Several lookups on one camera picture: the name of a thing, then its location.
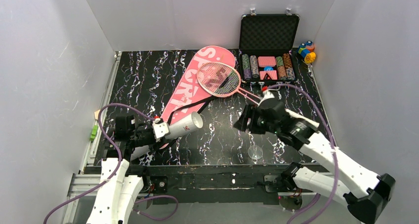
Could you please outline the black poker chip case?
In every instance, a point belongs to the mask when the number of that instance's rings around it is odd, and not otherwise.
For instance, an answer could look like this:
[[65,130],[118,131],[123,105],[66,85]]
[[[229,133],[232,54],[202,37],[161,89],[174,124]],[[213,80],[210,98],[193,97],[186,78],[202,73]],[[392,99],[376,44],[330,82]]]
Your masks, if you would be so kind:
[[239,36],[239,57],[238,71],[241,74],[243,83],[264,83],[272,85],[279,82],[295,82],[286,79],[276,81],[263,81],[259,79],[245,80],[242,69],[242,55],[249,57],[259,56],[283,56],[284,53],[290,55],[293,70],[295,73],[295,62],[293,44],[298,29],[300,16],[298,14],[244,14],[241,17],[240,36]]

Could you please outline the white shuttlecock tube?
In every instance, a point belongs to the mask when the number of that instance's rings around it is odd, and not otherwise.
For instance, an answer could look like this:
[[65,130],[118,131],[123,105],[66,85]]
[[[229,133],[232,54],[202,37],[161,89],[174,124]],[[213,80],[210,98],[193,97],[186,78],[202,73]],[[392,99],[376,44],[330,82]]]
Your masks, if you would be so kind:
[[183,137],[203,127],[203,119],[197,112],[192,112],[186,117],[180,119],[172,125],[168,126],[168,135],[165,139],[171,140]]

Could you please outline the small wooden block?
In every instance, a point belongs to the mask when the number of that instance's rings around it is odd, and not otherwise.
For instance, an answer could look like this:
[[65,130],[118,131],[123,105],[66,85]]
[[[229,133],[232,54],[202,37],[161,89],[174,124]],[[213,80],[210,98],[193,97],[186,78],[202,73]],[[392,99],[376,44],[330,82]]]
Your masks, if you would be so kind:
[[101,115],[102,115],[102,112],[101,112],[100,109],[97,110],[97,111],[95,111],[94,112],[94,118],[95,118],[95,120],[98,121],[100,119]]

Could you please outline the pink racket cover bag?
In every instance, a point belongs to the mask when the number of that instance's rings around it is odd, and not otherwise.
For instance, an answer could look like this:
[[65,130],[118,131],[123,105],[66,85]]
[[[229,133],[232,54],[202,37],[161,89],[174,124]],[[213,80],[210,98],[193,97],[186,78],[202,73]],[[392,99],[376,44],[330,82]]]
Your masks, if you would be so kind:
[[192,112],[198,112],[205,102],[189,108],[186,108],[186,105],[210,97],[210,94],[200,86],[196,77],[198,68],[207,62],[221,62],[234,67],[235,56],[229,50],[213,45],[206,46],[195,53],[160,116],[168,125],[174,124]]

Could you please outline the pink badminton racket upper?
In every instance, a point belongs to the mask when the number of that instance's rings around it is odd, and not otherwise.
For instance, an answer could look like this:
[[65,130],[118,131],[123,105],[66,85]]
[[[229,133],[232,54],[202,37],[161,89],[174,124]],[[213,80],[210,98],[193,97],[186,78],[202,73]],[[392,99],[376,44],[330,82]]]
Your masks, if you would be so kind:
[[230,97],[241,88],[239,72],[221,62],[207,62],[199,67],[196,73],[200,86],[209,94],[216,97]]

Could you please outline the green clip on rail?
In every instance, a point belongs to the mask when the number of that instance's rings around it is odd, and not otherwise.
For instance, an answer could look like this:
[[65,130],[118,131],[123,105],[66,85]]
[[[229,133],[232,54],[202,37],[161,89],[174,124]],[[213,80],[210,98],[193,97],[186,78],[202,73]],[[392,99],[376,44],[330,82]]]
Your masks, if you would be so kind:
[[98,133],[98,128],[99,128],[98,125],[94,125],[92,127],[92,130],[91,130],[91,133],[90,133],[90,137],[89,137],[89,141],[90,142],[93,142],[95,140],[95,138],[97,136],[97,133]]

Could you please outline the pink playing card deck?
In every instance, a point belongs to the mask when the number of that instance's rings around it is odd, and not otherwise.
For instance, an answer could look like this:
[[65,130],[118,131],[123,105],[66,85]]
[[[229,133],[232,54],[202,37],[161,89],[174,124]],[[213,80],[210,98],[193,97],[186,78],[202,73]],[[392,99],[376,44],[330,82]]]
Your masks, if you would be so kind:
[[274,67],[276,65],[274,56],[259,56],[257,60],[259,67]]
[[278,79],[278,73],[276,70],[260,71],[259,77],[263,81],[269,81],[269,80],[276,81]]

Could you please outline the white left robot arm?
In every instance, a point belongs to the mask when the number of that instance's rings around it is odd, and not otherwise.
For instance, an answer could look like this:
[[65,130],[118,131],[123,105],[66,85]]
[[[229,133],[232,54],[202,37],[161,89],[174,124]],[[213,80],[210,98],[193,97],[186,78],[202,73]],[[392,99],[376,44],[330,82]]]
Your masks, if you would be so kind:
[[138,175],[127,175],[130,165],[131,149],[121,140],[115,140],[120,148],[122,159],[120,166],[118,157],[108,156],[102,161],[100,182],[96,199],[88,217],[87,224],[126,224],[133,210],[140,191],[144,188],[144,180]]

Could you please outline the pink badminton racket lower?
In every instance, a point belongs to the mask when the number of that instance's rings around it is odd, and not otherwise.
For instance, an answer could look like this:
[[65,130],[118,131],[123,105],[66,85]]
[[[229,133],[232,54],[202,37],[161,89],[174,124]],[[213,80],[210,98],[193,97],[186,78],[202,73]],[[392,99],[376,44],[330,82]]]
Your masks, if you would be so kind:
[[250,93],[248,91],[245,90],[239,90],[238,91],[239,94],[241,94],[242,96],[244,96],[246,99],[248,99],[250,102],[259,105],[261,102],[261,98],[258,95],[255,95],[253,93]]

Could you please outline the colourful toy blocks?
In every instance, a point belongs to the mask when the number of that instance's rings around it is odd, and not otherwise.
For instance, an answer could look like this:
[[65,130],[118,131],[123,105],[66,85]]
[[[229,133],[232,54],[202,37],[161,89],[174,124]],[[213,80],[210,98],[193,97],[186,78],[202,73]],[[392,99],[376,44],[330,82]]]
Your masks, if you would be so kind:
[[307,41],[299,45],[297,53],[303,58],[305,64],[311,64],[315,61],[316,53],[314,49],[315,45],[312,41]]

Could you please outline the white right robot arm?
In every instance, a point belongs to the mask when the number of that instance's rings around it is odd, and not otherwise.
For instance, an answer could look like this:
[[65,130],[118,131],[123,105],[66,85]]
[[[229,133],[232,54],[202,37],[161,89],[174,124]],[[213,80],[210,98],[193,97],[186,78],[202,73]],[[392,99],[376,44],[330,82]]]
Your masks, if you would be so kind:
[[275,134],[284,144],[311,157],[334,177],[324,176],[293,162],[283,172],[281,183],[289,189],[302,188],[347,207],[364,224],[374,224],[391,200],[396,180],[379,175],[331,145],[318,129],[319,124],[285,108],[273,98],[260,105],[246,105],[234,128],[252,134]]

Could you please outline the poker chip stack row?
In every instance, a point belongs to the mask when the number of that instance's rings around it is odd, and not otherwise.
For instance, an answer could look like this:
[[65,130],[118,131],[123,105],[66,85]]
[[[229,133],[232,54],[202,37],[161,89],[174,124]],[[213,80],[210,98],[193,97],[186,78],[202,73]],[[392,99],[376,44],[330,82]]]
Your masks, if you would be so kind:
[[247,54],[242,55],[242,69],[245,80],[251,79],[250,59]]
[[287,79],[290,80],[290,81],[295,80],[295,73],[294,73],[294,70],[293,70],[293,65],[292,65],[290,55],[288,53],[284,53],[283,56],[282,56],[282,59],[283,59]]
[[251,68],[251,76],[253,79],[259,79],[259,69],[258,69],[258,62],[257,57],[255,55],[250,56],[250,68]]
[[287,73],[285,69],[285,65],[283,62],[283,58],[281,56],[278,56],[275,58],[276,60],[276,67],[278,72],[278,79],[285,81],[287,79]]

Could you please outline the pink badminton racket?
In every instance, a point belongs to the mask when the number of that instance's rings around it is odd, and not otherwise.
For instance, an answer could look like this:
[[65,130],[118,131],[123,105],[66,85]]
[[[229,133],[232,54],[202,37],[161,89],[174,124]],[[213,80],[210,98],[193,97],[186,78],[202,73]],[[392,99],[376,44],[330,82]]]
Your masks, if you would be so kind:
[[239,72],[221,62],[207,62],[199,67],[196,73],[200,86],[209,94],[216,97],[230,97],[241,88]]
[[253,93],[250,93],[248,91],[245,90],[239,90],[238,91],[239,94],[241,94],[242,96],[244,96],[246,99],[248,99],[250,102],[259,105],[261,102],[261,98],[258,95],[255,95]]

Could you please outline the clear plastic tube lid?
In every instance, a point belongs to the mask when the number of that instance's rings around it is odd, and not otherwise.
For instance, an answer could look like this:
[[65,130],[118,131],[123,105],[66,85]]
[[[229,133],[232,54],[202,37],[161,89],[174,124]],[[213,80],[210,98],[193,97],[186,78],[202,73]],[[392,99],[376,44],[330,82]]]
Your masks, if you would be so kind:
[[248,155],[252,160],[259,160],[263,157],[263,150],[257,145],[251,145],[248,148]]

